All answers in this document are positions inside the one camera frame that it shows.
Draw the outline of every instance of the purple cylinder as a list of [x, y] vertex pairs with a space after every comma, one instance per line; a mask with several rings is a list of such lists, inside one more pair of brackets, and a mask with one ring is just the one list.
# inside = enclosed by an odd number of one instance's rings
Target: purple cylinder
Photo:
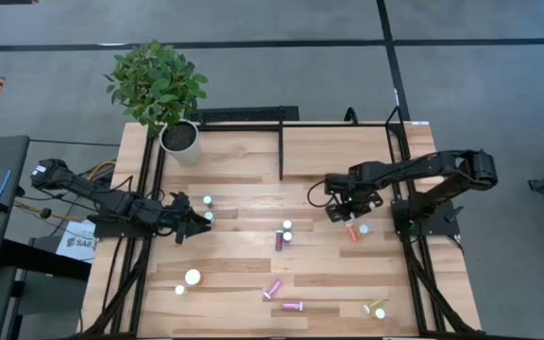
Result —
[[276, 251], [282, 250], [282, 230], [276, 232]]
[[274, 284], [272, 284], [272, 287], [268, 288], [268, 290], [266, 290], [265, 292], [263, 292], [263, 295], [264, 295], [267, 299], [271, 299], [272, 296], [274, 295], [274, 293], [276, 293], [276, 291], [278, 291], [279, 288], [281, 288], [281, 285], [282, 285], [282, 281], [280, 281], [280, 280], [274, 281]]
[[303, 302], [283, 302], [282, 309], [285, 311], [303, 311]]

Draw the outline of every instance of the wooden tabletop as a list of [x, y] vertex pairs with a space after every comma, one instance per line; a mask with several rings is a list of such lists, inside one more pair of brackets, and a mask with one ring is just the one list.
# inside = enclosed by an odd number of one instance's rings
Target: wooden tabletop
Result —
[[[405, 123], [413, 157], [434, 151], [429, 126]], [[371, 232], [352, 243], [342, 223], [331, 223], [323, 209], [310, 206], [306, 194], [322, 174], [347, 172], [363, 161], [389, 162], [383, 127], [286, 127], [283, 181], [279, 180], [277, 132], [201, 132], [199, 165], [182, 167], [165, 157], [161, 188], [184, 191], [198, 213], [211, 196], [212, 231], [189, 238], [183, 246], [174, 237], [153, 242], [144, 289], [140, 337], [164, 336], [379, 336], [417, 334], [406, 265], [389, 210], [392, 195], [380, 192], [386, 204], [357, 220]], [[125, 126], [113, 185], [136, 179], [144, 152], [146, 130]], [[150, 190], [159, 145], [152, 152]], [[416, 181], [419, 191], [439, 181]], [[312, 200], [323, 203], [322, 188]], [[170, 203], [170, 195], [165, 196]], [[293, 241], [275, 250], [275, 230], [293, 221]], [[440, 291], [463, 319], [479, 328], [479, 319], [460, 250], [447, 237], [428, 238]], [[100, 314], [116, 239], [101, 241], [83, 303], [86, 325]], [[117, 258], [110, 297], [118, 285], [125, 245]], [[137, 246], [134, 259], [140, 247]], [[201, 271], [197, 287], [185, 296], [174, 288], [190, 268]], [[266, 300], [264, 289], [276, 279], [282, 287]], [[425, 289], [428, 328], [434, 328]], [[122, 330], [128, 328], [125, 305]], [[364, 313], [363, 305], [382, 301], [382, 320]], [[303, 312], [284, 311], [283, 301], [303, 301]]]

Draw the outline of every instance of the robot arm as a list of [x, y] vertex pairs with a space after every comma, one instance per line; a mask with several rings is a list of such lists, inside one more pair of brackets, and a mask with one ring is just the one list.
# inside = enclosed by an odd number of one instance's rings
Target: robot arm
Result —
[[483, 151], [441, 151], [391, 164], [367, 161], [350, 167], [347, 175], [325, 176], [325, 194], [335, 201], [325, 209], [331, 221], [347, 221], [380, 207], [383, 200], [378, 190], [408, 179], [436, 176], [445, 180], [427, 193], [409, 197], [411, 218], [429, 217], [435, 207], [469, 189], [488, 190], [497, 184], [494, 160]]
[[207, 226], [211, 221], [190, 207], [188, 196], [183, 192], [172, 194], [172, 204], [163, 207], [160, 202], [131, 191], [102, 188], [75, 175], [64, 161], [54, 159], [40, 161], [30, 178], [38, 190], [65, 189], [97, 203], [98, 215], [88, 216], [96, 224], [96, 237], [118, 237], [128, 232], [143, 237], [168, 236], [175, 232], [176, 243], [181, 244], [184, 238], [211, 230]]

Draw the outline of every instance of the potted plant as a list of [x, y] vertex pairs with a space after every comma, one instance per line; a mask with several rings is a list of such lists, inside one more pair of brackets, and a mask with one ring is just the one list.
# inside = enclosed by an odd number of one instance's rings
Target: potted plant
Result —
[[111, 103], [118, 100], [127, 107], [124, 115], [158, 133], [161, 146], [180, 164], [198, 162], [198, 129], [189, 118], [196, 112], [197, 99], [207, 97], [199, 83], [208, 79], [195, 73], [195, 65], [173, 46], [157, 41], [114, 57], [114, 71], [104, 75], [112, 82], [106, 89]]

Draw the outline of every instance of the white pot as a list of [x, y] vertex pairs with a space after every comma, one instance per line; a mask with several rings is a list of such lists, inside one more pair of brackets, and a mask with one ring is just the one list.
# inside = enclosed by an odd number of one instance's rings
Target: white pot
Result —
[[159, 144], [165, 151], [169, 152], [171, 156], [173, 156], [176, 160], [178, 160], [179, 164], [181, 165], [194, 165], [198, 163], [198, 159], [200, 158], [200, 143], [198, 142], [198, 128], [196, 128], [196, 125], [193, 124], [191, 121], [187, 121], [185, 119], [182, 119], [181, 122], [190, 124], [196, 131], [196, 137], [193, 143], [188, 146], [187, 148], [181, 150], [181, 151], [173, 151], [165, 147], [162, 143], [162, 135], [167, 130], [167, 125], [163, 129], [161, 129], [161, 132], [159, 132]]

